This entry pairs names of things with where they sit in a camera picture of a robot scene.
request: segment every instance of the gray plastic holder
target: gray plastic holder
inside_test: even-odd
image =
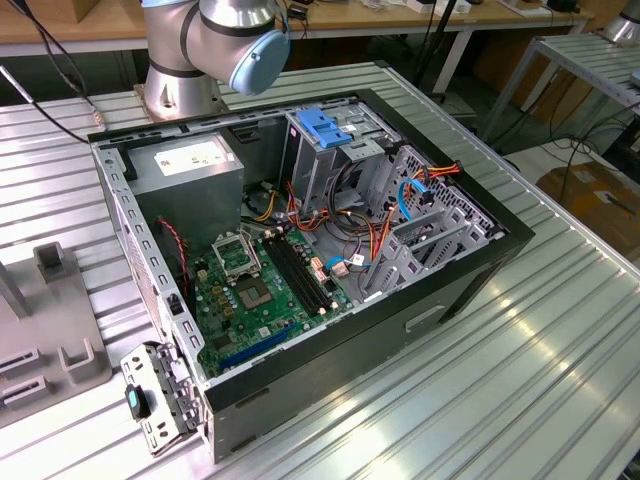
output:
[[[59,243],[0,263],[0,428],[111,378],[75,255]]]

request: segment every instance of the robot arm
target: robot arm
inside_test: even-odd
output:
[[[147,108],[162,119],[213,113],[220,80],[245,95],[282,71],[289,41],[273,0],[142,0],[149,41]]]
[[[621,46],[636,45],[640,40],[640,0],[629,0],[602,34]]]

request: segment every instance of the green circuit board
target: green circuit board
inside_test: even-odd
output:
[[[285,238],[313,276],[309,261],[315,254],[302,234],[294,229],[287,232]],[[320,286],[314,277],[313,280],[331,300],[332,308],[326,309],[324,314],[310,315],[274,265],[262,239],[251,239],[251,245],[262,267],[257,277],[246,275],[238,278],[237,282],[229,283],[213,251],[190,261],[190,268],[196,274],[195,318],[205,340],[198,361],[210,377],[220,375],[227,368],[244,363],[352,307],[348,296],[337,284],[331,281],[331,288]],[[227,247],[219,253],[227,269],[247,261],[247,253],[242,248]]]

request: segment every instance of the open computer tower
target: open computer tower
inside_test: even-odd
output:
[[[231,455],[449,321],[533,232],[373,92],[93,135],[160,342],[121,365],[153,455]]]

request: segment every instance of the red cable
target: red cable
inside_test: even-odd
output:
[[[173,236],[173,239],[176,241],[176,244],[178,245],[178,250],[180,251],[180,261],[182,262],[182,275],[184,277],[184,294],[187,295],[187,286],[189,285],[189,276],[187,275],[187,257],[184,253],[184,243],[180,238],[180,235],[178,235],[178,232],[176,232],[176,229],[173,228],[173,225],[171,225],[169,222],[167,222],[163,218],[158,218],[157,220],[162,225],[164,225],[167,228],[167,230],[169,230],[169,232]]]

